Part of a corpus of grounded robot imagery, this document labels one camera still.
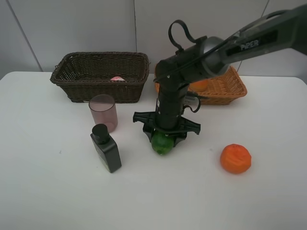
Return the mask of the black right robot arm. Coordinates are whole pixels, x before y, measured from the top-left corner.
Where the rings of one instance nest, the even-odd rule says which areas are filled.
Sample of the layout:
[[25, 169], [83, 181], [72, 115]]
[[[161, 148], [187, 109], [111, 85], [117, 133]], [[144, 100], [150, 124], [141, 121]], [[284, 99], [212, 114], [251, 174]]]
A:
[[200, 124], [182, 116], [191, 83], [220, 76], [227, 72], [230, 64], [245, 59], [287, 48], [302, 54], [307, 52], [306, 5], [272, 12], [224, 40], [215, 36], [194, 39], [182, 20], [176, 23], [182, 26], [193, 46], [184, 49], [169, 37], [177, 51], [156, 65], [155, 82], [159, 84], [159, 93], [155, 111], [133, 115], [134, 122], [143, 123], [143, 132], [149, 139], [159, 131], [178, 144], [186, 139], [188, 132], [200, 133]]

